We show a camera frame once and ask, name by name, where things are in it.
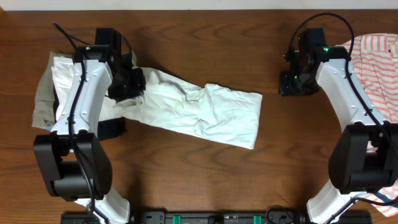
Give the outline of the white t-shirt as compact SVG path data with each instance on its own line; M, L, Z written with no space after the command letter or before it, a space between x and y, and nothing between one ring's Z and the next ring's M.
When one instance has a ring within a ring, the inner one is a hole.
M145 67L141 96L116 103L114 112L150 126L254 149L262 95L213 83L204 87Z

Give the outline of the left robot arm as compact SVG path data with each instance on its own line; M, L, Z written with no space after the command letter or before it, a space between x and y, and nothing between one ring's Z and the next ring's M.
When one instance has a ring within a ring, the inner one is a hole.
M97 138L98 123L105 96L119 99L110 90L117 82L128 87L137 75L133 92L142 93L145 78L133 52L120 54L108 45L83 47L82 52L75 59L53 61L68 67L72 85L50 134L36 137L34 153L51 196L84 206L95 223L127 223L131 205L112 186L112 166Z

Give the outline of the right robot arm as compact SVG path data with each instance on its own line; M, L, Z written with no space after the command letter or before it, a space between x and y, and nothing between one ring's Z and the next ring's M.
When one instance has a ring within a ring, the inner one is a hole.
M371 103L342 46L288 49L290 68L280 74L282 96L312 95L322 89L342 130L328 160L328 182L308 200L307 223L336 223L365 194L397 179L397 125Z

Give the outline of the folded black garment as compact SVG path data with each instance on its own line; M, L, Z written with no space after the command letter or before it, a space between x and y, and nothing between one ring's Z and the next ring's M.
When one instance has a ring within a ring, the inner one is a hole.
M57 124L62 117L66 107L66 102L70 92L70 87L54 87L55 102L53 110L55 113L55 123ZM126 121L121 116L116 116L114 107L116 101L105 95L99 115L97 138L102 140L116 138L126 131Z

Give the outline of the folded white shirt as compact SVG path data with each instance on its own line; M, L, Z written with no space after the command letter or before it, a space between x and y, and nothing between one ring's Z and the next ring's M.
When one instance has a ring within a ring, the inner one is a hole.
M72 87L73 74L74 64L70 57L54 56L52 65L52 78L59 103L55 112L55 119L57 121L61 117L67 102L67 98ZM99 121L121 118L120 116L115 115L115 106L116 101L105 96L101 106Z

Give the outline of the red white striped shirt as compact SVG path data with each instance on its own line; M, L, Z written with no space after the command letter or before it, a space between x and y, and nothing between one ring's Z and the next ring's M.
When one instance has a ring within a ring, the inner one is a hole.
M351 61L368 97L390 123L397 122L397 35L354 39Z

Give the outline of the folded olive garment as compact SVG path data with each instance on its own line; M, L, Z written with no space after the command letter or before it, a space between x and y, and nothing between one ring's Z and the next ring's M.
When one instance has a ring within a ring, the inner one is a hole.
M35 94L35 106L32 115L32 127L34 128L43 129L46 124L55 124L55 113L53 110L55 96L52 78L54 56L66 56L72 59L70 54L50 52L47 68L37 85L37 91Z

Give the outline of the light blue folded garment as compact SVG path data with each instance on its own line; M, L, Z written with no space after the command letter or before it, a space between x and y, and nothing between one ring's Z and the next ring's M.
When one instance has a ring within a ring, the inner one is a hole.
M53 127L54 127L54 124L46 124L46 125L43 127L43 129L45 129L45 130L51 132L52 129L53 129Z

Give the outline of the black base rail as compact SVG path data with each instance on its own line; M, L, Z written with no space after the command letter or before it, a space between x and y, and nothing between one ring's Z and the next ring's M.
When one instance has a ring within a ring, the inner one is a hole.
M110 218L100 221L94 215L66 212L61 224L116 223ZM301 224L311 223L301 212L289 208L271 207L264 213L172 213L151 211L133 214L128 224ZM337 224L372 224L371 214L364 210L345 212Z

